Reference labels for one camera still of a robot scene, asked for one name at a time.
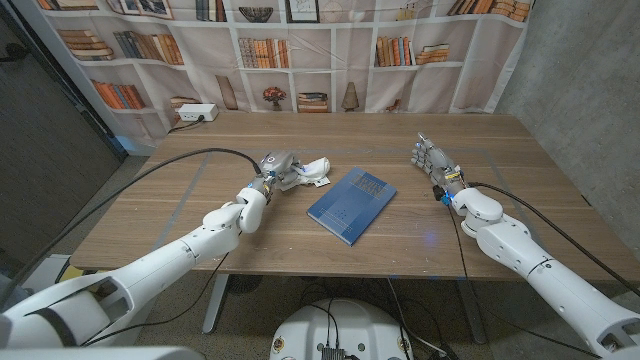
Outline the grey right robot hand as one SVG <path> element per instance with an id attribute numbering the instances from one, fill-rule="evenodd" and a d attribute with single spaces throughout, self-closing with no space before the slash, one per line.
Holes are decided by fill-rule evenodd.
<path id="1" fill-rule="evenodd" d="M 455 196 L 464 190 L 466 184 L 460 166 L 422 132 L 418 136 L 419 141 L 412 150 L 411 163 L 423 170 L 434 185 L 450 195 Z"/>

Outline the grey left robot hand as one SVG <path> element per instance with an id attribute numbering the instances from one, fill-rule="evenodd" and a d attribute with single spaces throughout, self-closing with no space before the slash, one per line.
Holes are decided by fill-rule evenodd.
<path id="1" fill-rule="evenodd" d="M 263 192 L 266 187 L 286 191 L 295 186 L 299 165 L 300 162 L 293 153 L 272 151 L 258 164 L 260 173 L 253 179 L 251 186 Z"/>

